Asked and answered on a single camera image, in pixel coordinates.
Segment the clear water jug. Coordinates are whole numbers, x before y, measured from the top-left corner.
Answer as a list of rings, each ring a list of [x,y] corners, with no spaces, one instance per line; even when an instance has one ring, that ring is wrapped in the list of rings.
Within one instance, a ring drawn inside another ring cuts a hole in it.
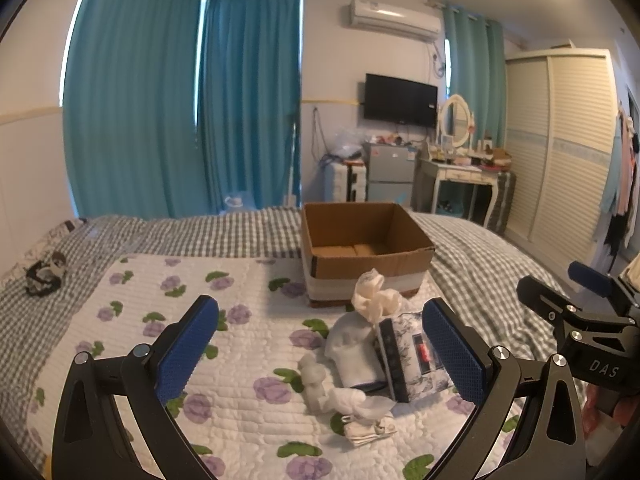
[[[239,194],[232,194],[224,199],[224,206],[228,211],[238,211],[244,208],[243,197]]]

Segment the white dressing table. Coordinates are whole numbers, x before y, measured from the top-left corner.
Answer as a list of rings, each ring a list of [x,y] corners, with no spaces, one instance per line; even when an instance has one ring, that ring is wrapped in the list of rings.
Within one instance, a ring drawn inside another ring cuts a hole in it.
[[[427,210],[431,214],[436,214],[442,182],[470,184],[474,186],[469,218],[472,218],[477,188],[479,186],[488,186],[488,188],[491,189],[490,201],[483,223],[484,228],[488,229],[490,218],[498,202],[498,174],[474,166],[448,165],[443,162],[432,162],[431,160],[420,157],[416,160],[411,207],[417,211]]]

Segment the floral quilted white blanket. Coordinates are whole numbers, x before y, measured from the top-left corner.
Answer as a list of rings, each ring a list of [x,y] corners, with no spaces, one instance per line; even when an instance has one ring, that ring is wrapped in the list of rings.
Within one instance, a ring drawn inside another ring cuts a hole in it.
[[[420,479],[472,413],[441,382],[432,396],[395,406],[390,437],[357,448],[338,414],[307,410],[298,362],[322,353],[342,310],[308,304],[297,260],[137,255],[104,273],[44,364],[27,411],[38,450],[52,450],[76,353],[114,358],[149,344],[202,295],[217,300],[219,324],[168,410],[221,479]]]

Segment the white oval vanity mirror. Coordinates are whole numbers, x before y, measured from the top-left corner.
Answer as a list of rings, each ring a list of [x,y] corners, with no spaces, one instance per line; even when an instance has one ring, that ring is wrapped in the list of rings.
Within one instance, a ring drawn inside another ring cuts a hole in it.
[[[437,143],[443,148],[467,148],[474,126],[473,114],[460,94],[453,94],[439,107]]]

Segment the black wall television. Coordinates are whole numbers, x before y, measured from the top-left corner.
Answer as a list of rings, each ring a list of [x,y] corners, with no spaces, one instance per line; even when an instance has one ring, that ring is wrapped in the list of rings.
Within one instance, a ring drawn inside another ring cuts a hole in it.
[[[367,74],[363,118],[398,125],[434,128],[438,89],[431,84]]]

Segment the grey checked bed sheet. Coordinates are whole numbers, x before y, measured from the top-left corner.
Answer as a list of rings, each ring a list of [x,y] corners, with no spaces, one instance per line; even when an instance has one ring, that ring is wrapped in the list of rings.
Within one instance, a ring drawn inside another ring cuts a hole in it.
[[[228,217],[142,220],[105,216],[59,224],[1,273],[1,418],[35,467],[52,455],[27,433],[27,411],[36,380],[70,320],[111,265],[122,258],[294,259],[300,254],[300,215],[268,208]],[[45,297],[25,292],[26,271],[62,252],[62,286]]]

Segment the white socks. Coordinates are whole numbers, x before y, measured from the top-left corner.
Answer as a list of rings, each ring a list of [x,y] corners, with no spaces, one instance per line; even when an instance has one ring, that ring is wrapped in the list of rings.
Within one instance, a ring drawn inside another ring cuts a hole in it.
[[[313,354],[308,353],[299,360],[298,372],[308,410],[314,415],[323,413],[328,398],[323,385],[326,369],[316,361]]]

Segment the cream sliding wardrobe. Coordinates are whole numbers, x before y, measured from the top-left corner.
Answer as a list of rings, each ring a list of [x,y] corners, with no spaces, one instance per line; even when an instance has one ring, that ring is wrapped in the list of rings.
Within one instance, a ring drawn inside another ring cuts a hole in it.
[[[506,151],[516,177],[506,234],[557,274],[593,257],[616,116],[607,50],[506,61]]]

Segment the brown cardboard box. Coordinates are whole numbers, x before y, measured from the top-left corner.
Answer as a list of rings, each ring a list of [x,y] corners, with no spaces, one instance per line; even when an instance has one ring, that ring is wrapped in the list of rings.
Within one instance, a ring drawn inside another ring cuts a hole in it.
[[[306,203],[300,248],[314,308],[348,304],[358,278],[371,270],[386,288],[412,297],[435,253],[424,229],[394,203]]]

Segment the black white scrunchie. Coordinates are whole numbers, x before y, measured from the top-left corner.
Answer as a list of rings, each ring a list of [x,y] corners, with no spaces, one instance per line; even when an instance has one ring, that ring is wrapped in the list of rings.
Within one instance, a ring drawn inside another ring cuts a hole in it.
[[[52,252],[48,260],[38,260],[26,271],[25,292],[45,297],[59,290],[66,274],[67,260],[62,252]]]

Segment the white green sock bundle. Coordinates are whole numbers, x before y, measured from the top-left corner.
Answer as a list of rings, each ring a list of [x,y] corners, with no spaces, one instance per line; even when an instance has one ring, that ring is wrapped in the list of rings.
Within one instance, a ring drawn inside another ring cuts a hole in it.
[[[355,388],[333,388],[326,394],[324,409],[359,419],[379,420],[396,405],[387,396],[368,396]]]

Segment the white folded cloth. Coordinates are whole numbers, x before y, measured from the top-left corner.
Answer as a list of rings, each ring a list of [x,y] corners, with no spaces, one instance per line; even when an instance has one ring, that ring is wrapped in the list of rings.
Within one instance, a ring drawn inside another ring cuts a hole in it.
[[[344,436],[355,448],[389,438],[397,432],[395,419],[392,416],[370,420],[345,415],[342,417],[342,422]]]

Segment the grey mini fridge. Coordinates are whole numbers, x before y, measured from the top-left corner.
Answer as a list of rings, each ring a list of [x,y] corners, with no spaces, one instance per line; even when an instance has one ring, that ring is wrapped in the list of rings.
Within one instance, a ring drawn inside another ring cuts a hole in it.
[[[409,207],[417,152],[411,145],[364,144],[367,201]]]

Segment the teal curtain left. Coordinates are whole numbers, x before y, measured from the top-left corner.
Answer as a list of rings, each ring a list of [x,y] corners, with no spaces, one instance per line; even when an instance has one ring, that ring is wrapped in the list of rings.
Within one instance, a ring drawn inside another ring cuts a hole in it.
[[[87,217],[209,210],[194,118],[201,0],[81,0],[63,90],[65,161]]]

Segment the teal curtain right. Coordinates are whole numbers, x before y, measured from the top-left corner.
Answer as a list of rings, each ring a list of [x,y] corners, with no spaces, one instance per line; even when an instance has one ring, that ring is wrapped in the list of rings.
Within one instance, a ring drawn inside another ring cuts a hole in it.
[[[461,6],[442,10],[450,45],[450,93],[458,94],[475,117],[475,140],[490,136],[495,148],[506,137],[506,52],[503,27]]]

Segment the hanging clothes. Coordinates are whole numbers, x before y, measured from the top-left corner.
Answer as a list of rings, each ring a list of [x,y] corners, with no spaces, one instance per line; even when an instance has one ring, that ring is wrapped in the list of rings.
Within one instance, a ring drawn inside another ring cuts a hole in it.
[[[639,208],[639,135],[634,118],[620,107],[616,116],[610,166],[600,203],[610,217],[605,246],[615,260],[634,236]]]

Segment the floral patterned pouch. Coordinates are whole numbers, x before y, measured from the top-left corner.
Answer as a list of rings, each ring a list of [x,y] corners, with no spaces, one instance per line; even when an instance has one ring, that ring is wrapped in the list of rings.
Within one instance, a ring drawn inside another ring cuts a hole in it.
[[[444,391],[452,381],[424,333],[420,312],[383,318],[376,326],[390,395],[410,403]]]

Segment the cream lace cloth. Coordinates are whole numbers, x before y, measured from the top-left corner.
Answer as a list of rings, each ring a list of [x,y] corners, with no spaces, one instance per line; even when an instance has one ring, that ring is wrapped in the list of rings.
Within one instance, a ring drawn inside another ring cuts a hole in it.
[[[384,282],[384,276],[372,269],[358,278],[352,294],[352,306],[355,311],[372,325],[394,315],[405,303],[405,298],[400,292],[384,289]]]

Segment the teal curtain middle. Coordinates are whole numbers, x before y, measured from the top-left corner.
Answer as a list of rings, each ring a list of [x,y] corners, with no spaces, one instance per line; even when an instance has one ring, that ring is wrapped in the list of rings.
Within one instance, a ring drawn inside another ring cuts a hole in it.
[[[302,0],[208,0],[198,134],[213,210],[300,202]]]

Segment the white suitcase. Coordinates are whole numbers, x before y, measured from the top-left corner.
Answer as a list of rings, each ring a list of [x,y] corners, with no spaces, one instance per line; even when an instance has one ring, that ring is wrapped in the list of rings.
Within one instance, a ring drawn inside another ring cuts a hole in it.
[[[330,162],[323,169],[323,199],[328,203],[364,202],[367,167],[363,162]]]

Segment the teal curtain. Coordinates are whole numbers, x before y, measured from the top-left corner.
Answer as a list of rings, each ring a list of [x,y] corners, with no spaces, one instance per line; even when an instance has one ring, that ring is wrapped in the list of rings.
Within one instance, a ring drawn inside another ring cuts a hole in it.
[[[65,161],[87,217],[209,210],[194,118],[201,0],[81,0],[63,90]]]
[[[302,0],[208,0],[198,134],[213,210],[300,202]]]
[[[503,27],[461,6],[442,10],[450,45],[450,93],[458,94],[475,117],[475,140],[490,136],[495,148],[506,137],[506,52]]]

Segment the white air conditioner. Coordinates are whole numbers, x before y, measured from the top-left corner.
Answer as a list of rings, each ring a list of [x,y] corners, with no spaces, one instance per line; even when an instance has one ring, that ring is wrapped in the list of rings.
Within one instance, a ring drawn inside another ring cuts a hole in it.
[[[352,27],[389,32],[426,42],[434,42],[442,33],[437,16],[372,1],[352,0],[349,6]]]

